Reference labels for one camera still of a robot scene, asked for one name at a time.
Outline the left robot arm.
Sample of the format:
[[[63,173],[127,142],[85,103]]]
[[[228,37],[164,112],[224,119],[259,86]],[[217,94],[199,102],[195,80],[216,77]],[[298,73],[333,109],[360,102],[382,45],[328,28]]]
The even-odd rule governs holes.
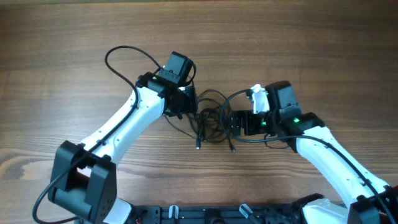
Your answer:
[[[133,142],[161,116],[197,110],[188,57],[172,52],[165,66],[139,76],[130,99],[95,133],[79,144],[57,149],[48,200],[73,213],[75,223],[137,223],[132,204],[117,196],[116,169]]]

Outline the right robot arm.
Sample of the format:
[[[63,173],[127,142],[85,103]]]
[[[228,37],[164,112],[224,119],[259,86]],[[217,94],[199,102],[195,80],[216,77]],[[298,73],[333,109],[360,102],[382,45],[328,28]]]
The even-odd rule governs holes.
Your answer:
[[[314,113],[302,113],[288,81],[243,90],[252,109],[221,107],[220,121],[230,139],[249,142],[246,136],[263,135],[261,143],[281,141],[326,178],[343,201],[336,205],[320,194],[291,205],[292,223],[397,223],[397,187],[390,186],[362,166]]]

